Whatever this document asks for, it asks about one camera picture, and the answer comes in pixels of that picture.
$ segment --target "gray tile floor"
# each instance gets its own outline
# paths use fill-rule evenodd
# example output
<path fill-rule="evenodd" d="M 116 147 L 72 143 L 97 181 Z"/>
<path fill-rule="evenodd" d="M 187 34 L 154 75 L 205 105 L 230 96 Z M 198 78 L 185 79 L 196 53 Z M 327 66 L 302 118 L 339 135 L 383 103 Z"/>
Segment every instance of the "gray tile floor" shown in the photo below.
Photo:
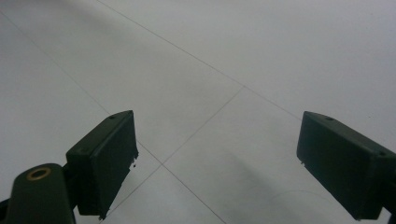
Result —
<path fill-rule="evenodd" d="M 16 175 L 65 164 L 97 123 L 132 109 L 141 155 L 104 224 L 356 223 L 296 158 L 301 117 L 329 115 L 396 150 L 395 11 L 0 1 L 0 200 Z"/>

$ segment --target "white floor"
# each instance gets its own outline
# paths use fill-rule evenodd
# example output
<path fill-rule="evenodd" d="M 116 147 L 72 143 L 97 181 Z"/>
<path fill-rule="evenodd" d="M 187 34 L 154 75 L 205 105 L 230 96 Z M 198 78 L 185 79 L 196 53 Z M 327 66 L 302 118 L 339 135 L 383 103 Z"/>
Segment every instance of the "white floor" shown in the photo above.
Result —
<path fill-rule="evenodd" d="M 140 157 L 104 224 L 356 223 L 296 158 L 301 118 L 396 150 L 395 12 L 391 0 L 2 0 L 0 200 L 132 109 Z"/>

